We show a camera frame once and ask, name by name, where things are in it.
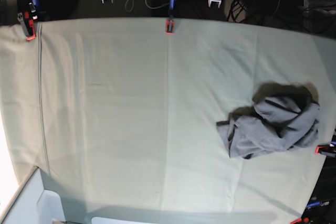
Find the grey t-shirt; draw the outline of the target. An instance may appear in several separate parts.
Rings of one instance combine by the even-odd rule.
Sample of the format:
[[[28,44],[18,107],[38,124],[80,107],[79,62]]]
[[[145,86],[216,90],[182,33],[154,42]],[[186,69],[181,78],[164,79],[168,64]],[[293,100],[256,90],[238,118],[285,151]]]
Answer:
[[[250,107],[237,108],[216,129],[230,158],[252,159],[310,147],[318,139],[320,105],[310,88],[265,83]]]

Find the light green table cloth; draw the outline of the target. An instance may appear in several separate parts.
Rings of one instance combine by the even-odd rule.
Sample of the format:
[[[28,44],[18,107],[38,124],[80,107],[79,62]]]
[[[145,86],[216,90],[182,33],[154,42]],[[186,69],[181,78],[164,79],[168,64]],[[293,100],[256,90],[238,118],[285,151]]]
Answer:
[[[14,173],[34,166],[71,222],[289,223],[324,157],[314,147],[230,158],[216,130],[261,95],[298,86],[335,128],[335,40],[163,18],[1,27],[1,114]]]

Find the red black clamp middle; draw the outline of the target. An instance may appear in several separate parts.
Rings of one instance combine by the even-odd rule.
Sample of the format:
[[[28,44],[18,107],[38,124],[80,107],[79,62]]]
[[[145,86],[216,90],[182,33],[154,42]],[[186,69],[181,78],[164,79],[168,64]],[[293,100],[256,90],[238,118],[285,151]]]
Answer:
[[[175,0],[170,0],[170,2],[169,2],[168,18],[166,20],[166,27],[165,27],[165,32],[167,34],[172,34],[173,33],[173,27],[174,27],[174,17],[173,17],[174,1]]]

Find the red black clamp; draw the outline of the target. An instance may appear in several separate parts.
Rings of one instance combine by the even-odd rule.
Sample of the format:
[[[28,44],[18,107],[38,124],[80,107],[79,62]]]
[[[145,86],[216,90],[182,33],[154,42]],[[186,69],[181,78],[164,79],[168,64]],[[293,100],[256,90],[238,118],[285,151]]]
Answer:
[[[39,0],[17,0],[17,20],[27,40],[36,38],[34,21],[38,19]]]
[[[318,145],[315,149],[316,154],[324,155],[326,157],[335,158],[335,141],[332,141],[328,145]]]
[[[169,2],[168,18],[166,20],[166,27],[165,27],[165,32],[167,34],[172,34],[173,33],[173,27],[174,27],[174,17],[173,17],[174,1],[175,0],[170,0],[170,2]]]

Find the black round stand base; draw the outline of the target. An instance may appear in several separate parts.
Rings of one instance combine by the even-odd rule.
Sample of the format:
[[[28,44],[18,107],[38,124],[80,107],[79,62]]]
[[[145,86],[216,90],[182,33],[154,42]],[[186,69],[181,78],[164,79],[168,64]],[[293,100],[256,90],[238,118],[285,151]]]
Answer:
[[[42,0],[50,20],[67,19],[77,8],[79,0]]]

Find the red black clamp right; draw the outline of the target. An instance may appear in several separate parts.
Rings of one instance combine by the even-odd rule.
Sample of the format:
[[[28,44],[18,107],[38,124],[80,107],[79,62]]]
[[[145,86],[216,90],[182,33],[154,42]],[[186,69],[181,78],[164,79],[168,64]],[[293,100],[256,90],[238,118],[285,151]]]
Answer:
[[[316,154],[324,155],[326,157],[335,158],[335,141],[332,141],[328,145],[318,145],[315,149]]]

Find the red black clamp left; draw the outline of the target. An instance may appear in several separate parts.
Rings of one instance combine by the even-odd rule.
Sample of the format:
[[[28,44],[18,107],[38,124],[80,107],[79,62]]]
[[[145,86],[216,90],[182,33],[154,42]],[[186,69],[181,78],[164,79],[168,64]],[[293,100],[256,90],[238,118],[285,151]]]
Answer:
[[[38,19],[39,0],[17,0],[17,20],[27,40],[36,38],[34,21]]]

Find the red clamp bottom right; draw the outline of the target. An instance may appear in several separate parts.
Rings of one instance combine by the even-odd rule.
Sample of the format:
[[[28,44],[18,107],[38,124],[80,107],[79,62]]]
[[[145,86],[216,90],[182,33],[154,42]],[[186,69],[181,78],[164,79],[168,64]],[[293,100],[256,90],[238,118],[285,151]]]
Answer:
[[[309,224],[309,223],[310,219],[308,217],[301,217],[292,221],[290,224]]]

